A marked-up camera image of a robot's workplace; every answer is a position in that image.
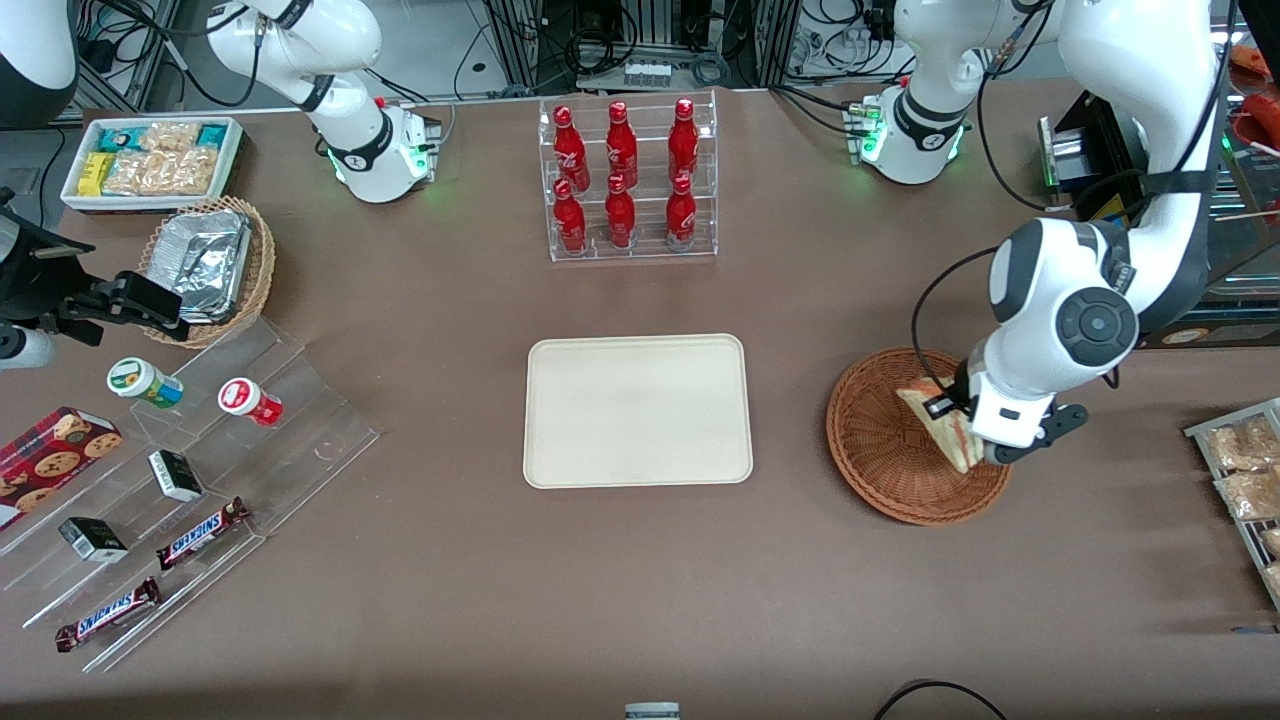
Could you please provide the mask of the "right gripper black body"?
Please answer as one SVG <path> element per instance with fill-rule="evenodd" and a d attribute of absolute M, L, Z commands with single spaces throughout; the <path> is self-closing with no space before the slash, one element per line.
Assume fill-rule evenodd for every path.
<path fill-rule="evenodd" d="M 9 208 L 12 200 L 10 195 L 1 196 L 1 318 L 32 327 L 41 316 L 55 313 L 64 299 L 92 284 L 79 256 L 96 247 L 24 219 Z"/>

